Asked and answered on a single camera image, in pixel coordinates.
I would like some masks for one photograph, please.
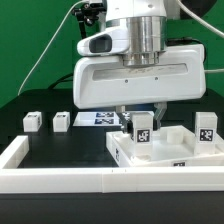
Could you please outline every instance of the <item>metal cylinder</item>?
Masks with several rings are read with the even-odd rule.
[[[123,53],[124,66],[146,67],[159,62],[158,52],[166,48],[166,17],[133,17],[107,22],[107,27],[126,25],[129,49]]]

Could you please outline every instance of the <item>white block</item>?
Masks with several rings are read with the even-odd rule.
[[[184,132],[181,127],[174,127],[167,131],[167,143],[173,145],[182,144],[184,140]]]
[[[194,155],[214,154],[218,118],[215,113],[197,112]]]
[[[24,132],[37,132],[42,125],[41,112],[29,112],[23,119]]]
[[[58,112],[53,119],[54,132],[67,132],[70,125],[70,113]]]
[[[148,112],[132,114],[133,141],[135,143],[133,156],[150,156],[152,151],[153,116]]]

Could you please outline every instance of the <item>white cube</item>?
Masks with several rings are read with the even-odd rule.
[[[41,112],[29,112],[23,119],[24,132],[37,132],[42,125]]]
[[[70,125],[70,113],[58,112],[53,119],[54,132],[67,132]]]

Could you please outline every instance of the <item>wire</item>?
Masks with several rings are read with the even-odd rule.
[[[212,31],[213,33],[217,34],[218,36],[224,38],[224,33],[220,30],[216,29],[214,26],[210,25],[209,23],[205,22],[203,19],[201,19],[199,16],[194,14],[192,11],[190,11],[183,3],[181,3],[180,0],[176,0],[177,4],[180,6],[180,8],[186,12],[190,17],[198,21],[201,25]],[[224,72],[224,69],[214,69],[214,70],[205,70],[205,73],[221,73]]]
[[[47,52],[47,50],[49,49],[50,45],[52,44],[52,42],[54,41],[55,37],[57,36],[57,34],[59,33],[59,31],[61,30],[62,26],[64,25],[66,19],[68,18],[70,12],[72,11],[72,9],[81,3],[85,3],[85,2],[89,2],[88,0],[82,0],[79,1],[77,3],[75,3],[67,12],[67,14],[65,15],[64,19],[62,20],[61,24],[59,25],[58,29],[56,30],[55,34],[53,35],[53,37],[51,38],[51,40],[49,41],[48,45],[46,46],[46,48],[44,49],[43,53],[40,55],[39,59],[37,60],[37,62],[34,64],[34,66],[32,67],[32,69],[30,70],[30,72],[28,73],[28,75],[26,76],[26,78],[24,79],[22,85],[19,88],[18,91],[18,96],[20,95],[24,85],[26,84],[27,80],[29,79],[29,77],[31,76],[31,74],[33,73],[33,71],[35,70],[35,68],[37,67],[37,65],[40,63],[41,59],[43,58],[43,56],[45,55],[45,53]]]
[[[57,86],[59,83],[61,83],[61,82],[67,82],[67,81],[73,81],[73,80],[65,80],[65,79],[67,79],[67,78],[70,78],[70,77],[72,77],[73,76],[73,73],[70,73],[70,74],[68,74],[68,75],[65,75],[65,76],[63,76],[63,77],[61,77],[60,79],[58,79],[57,81],[55,81],[54,83],[52,83],[49,87],[48,87],[48,89],[54,89],[54,87],[55,86]]]
[[[60,83],[63,83],[63,82],[72,82],[72,81],[73,81],[72,79],[70,79],[70,80],[60,80],[60,81],[56,81],[56,82],[54,82],[53,84],[51,84],[51,85],[48,87],[48,89],[52,90],[52,89],[54,89],[55,86],[57,86],[57,85],[60,84]]]
[[[205,70],[206,74],[211,74],[211,73],[222,73],[224,72],[224,68],[222,69],[215,69],[215,70]]]

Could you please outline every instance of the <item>green wall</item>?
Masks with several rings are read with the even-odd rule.
[[[16,97],[18,89],[47,45],[74,0],[0,0],[0,107]],[[224,1],[204,17],[224,31]],[[192,36],[208,48],[205,67],[224,67],[224,40],[193,20],[169,21],[168,36]],[[47,88],[59,77],[71,73],[76,44],[80,39],[76,19],[69,17],[35,70],[24,90]],[[224,95],[224,74],[207,75],[207,86]]]

